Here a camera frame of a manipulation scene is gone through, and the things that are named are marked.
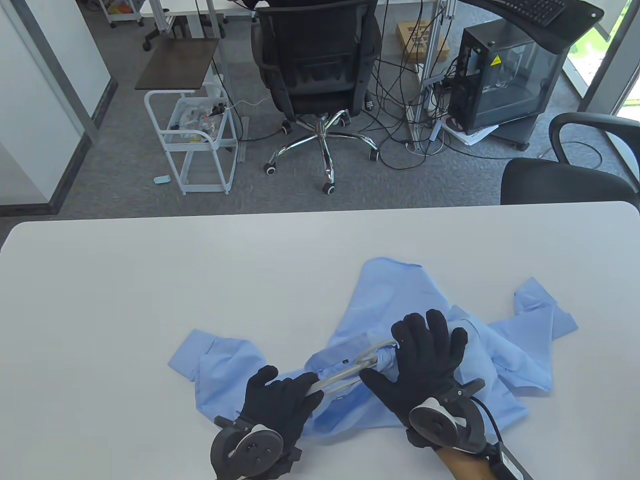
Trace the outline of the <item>person's right hand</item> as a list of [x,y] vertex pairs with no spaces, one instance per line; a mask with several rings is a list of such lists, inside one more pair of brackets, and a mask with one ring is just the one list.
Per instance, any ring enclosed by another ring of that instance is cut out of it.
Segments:
[[463,327],[451,333],[443,313],[428,310],[425,316],[410,313],[391,326],[395,339],[398,375],[391,381],[372,368],[363,369],[359,379],[411,430],[409,414],[428,398],[453,387],[455,370],[466,352],[468,334]]

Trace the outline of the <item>person's left hand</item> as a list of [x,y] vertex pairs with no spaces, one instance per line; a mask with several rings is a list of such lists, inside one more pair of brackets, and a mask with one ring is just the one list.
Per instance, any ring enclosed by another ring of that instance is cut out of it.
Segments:
[[281,436],[283,452],[292,450],[302,436],[304,425],[320,406],[324,393],[308,395],[319,381],[315,372],[278,380],[276,366],[266,365],[247,381],[245,401],[239,418],[252,425],[263,425]]

